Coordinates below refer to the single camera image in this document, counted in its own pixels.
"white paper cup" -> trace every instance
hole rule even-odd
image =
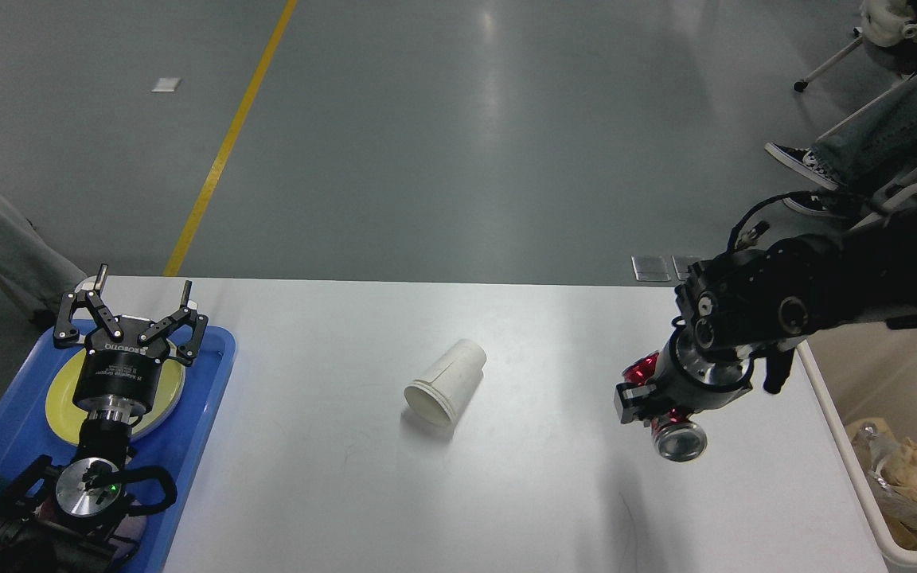
[[[428,422],[452,427],[480,385],[486,362],[487,354],[476,342],[455,342],[454,347],[405,387],[405,402]]]

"sneaker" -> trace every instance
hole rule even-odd
[[[840,213],[834,213],[827,209],[823,202],[819,200],[815,195],[813,196],[804,196],[796,198],[787,198],[782,201],[787,208],[792,211],[797,211],[803,215],[809,215],[811,217],[829,217],[833,219],[844,219],[844,215]]]
[[[826,191],[837,191],[837,187],[840,186],[837,181],[826,174],[819,158],[809,149],[778,145],[775,142],[769,142],[763,146],[763,149],[790,170],[805,175]]]

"white table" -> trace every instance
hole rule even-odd
[[[116,276],[104,298],[157,318],[180,293]],[[801,365],[697,416],[691,463],[618,424],[671,290],[198,279],[193,298],[239,355],[166,573],[885,571]],[[461,337],[488,359],[449,435],[401,392]]]

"blue tray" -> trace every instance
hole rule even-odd
[[[94,329],[90,320],[77,320],[74,324],[84,334]],[[171,337],[176,345],[188,340],[189,329],[185,327]],[[45,398],[55,373],[71,356],[83,351],[83,347],[56,349],[52,345],[51,331],[48,331],[37,340],[16,373],[0,402],[0,475],[7,480],[18,476],[39,454],[51,456],[55,465],[67,464],[72,459],[76,448],[48,428]],[[208,326],[200,356],[193,366],[186,368],[179,404],[160,427],[135,443],[138,453],[130,468],[163,466],[175,480],[178,498],[172,507],[148,517],[141,550],[121,571],[157,573],[165,565],[234,359],[236,339],[228,330]],[[130,491],[147,504],[164,497],[161,487],[152,481],[134,483]]]

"yellow plate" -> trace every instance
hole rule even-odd
[[[80,377],[80,368],[84,367],[84,352],[78,352],[69,359],[55,375],[48,398],[45,399],[45,417],[55,435],[76,446],[80,442],[80,425],[87,419],[87,412],[73,406],[73,392],[76,392],[76,381]],[[186,377],[186,367],[174,360],[166,360],[161,365],[161,377],[158,380],[158,391],[155,394],[154,409],[143,415],[143,420],[135,425],[132,439],[148,435],[168,417],[168,414],[179,402],[182,395],[182,384]]]

